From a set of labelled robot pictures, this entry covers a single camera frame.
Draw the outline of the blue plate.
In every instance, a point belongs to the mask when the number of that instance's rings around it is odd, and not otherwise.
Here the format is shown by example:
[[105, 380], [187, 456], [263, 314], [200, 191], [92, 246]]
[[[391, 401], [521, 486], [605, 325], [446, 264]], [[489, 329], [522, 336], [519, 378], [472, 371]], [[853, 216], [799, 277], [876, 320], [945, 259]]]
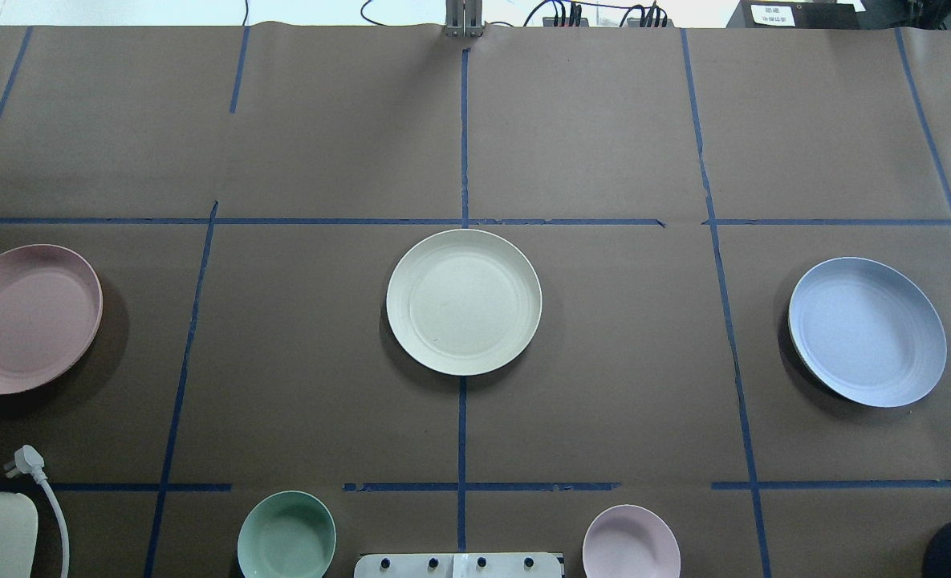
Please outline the blue plate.
[[787, 326], [813, 377], [857, 404], [915, 403], [945, 373], [948, 341], [933, 303], [879, 261], [839, 257], [810, 268], [790, 294]]

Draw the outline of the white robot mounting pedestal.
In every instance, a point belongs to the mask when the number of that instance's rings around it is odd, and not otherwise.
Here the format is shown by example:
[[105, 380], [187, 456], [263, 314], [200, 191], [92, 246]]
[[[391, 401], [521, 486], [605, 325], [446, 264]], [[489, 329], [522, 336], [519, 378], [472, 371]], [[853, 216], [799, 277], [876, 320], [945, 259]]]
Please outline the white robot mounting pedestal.
[[354, 577], [564, 577], [551, 552], [382, 553], [358, 559]]

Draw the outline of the pink plate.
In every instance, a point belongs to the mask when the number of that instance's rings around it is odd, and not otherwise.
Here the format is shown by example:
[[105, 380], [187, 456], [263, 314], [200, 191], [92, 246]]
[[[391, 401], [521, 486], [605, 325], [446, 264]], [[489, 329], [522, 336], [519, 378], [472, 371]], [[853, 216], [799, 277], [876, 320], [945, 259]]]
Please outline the pink plate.
[[104, 314], [96, 271], [66, 246], [0, 254], [0, 395], [34, 390], [75, 365]]

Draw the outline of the cream white plate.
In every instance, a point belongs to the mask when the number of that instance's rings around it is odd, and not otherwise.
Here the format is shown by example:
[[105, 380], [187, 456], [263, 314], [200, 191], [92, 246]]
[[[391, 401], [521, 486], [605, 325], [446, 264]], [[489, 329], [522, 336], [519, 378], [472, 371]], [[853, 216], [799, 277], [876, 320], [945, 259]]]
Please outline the cream white plate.
[[424, 238], [396, 264], [384, 306], [410, 357], [450, 376], [508, 365], [533, 340], [543, 313], [538, 274], [501, 235], [473, 228]]

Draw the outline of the green bowl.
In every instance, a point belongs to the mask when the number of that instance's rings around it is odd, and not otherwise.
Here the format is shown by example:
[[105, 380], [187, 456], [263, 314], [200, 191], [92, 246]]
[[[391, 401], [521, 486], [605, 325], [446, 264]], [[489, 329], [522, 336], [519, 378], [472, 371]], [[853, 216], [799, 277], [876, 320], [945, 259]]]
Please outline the green bowl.
[[323, 577], [337, 543], [335, 519], [317, 497], [278, 491], [254, 506], [237, 541], [244, 577]]

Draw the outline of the black power strip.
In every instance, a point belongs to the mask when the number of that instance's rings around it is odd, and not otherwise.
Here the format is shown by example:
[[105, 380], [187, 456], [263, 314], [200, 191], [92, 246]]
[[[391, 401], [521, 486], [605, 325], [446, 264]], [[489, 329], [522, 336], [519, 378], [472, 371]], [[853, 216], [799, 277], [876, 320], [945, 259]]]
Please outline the black power strip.
[[587, 3], [575, 4], [562, 2], [556, 6], [557, 18], [562, 11], [568, 19], [575, 12], [577, 23], [557, 22], [553, 16], [543, 18], [543, 26], [596, 26], [596, 28], [673, 28], [674, 22], [663, 7], [652, 4], [633, 4], [632, 6], [604, 6]]

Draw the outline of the aluminium frame post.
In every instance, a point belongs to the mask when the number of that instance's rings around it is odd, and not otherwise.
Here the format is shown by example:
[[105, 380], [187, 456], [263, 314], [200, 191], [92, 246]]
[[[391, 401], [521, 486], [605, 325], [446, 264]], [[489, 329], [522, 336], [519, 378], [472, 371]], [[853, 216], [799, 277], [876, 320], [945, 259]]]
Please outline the aluminium frame post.
[[482, 0], [446, 0], [445, 36], [479, 38], [485, 33]]

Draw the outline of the pink bowl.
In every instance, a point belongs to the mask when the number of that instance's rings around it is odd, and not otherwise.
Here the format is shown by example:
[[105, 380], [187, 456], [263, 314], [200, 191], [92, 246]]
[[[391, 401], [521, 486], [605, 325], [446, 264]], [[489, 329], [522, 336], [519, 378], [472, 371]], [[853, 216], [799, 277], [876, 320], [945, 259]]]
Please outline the pink bowl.
[[599, 513], [583, 538], [587, 577], [680, 577], [681, 550], [669, 525], [651, 510], [621, 504]]

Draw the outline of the black box with label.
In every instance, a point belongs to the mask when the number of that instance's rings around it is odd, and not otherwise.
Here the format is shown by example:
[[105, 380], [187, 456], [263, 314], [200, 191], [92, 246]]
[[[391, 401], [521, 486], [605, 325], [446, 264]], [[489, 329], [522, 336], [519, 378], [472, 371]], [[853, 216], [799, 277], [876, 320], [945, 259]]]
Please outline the black box with label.
[[739, 1], [725, 28], [859, 30], [860, 19], [849, 3]]

